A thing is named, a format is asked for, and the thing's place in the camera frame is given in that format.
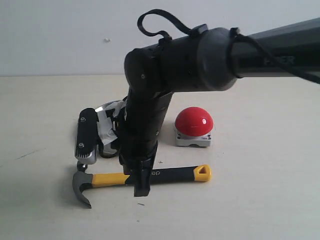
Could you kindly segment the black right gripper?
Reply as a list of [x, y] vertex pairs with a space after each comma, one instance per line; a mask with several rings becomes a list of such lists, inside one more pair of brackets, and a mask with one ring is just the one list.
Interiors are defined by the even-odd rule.
[[128, 92], [125, 111], [118, 122], [119, 162], [125, 174], [133, 173], [134, 197], [149, 195], [158, 137], [172, 96], [169, 91], [152, 98]]

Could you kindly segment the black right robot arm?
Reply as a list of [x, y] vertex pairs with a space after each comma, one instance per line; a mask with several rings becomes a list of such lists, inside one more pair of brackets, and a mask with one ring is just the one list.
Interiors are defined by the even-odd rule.
[[320, 20], [242, 35], [201, 25], [177, 39], [130, 51], [124, 59], [129, 90], [119, 121], [120, 163], [133, 176], [134, 196], [146, 197], [172, 95], [225, 91], [246, 77], [290, 77], [319, 83]]

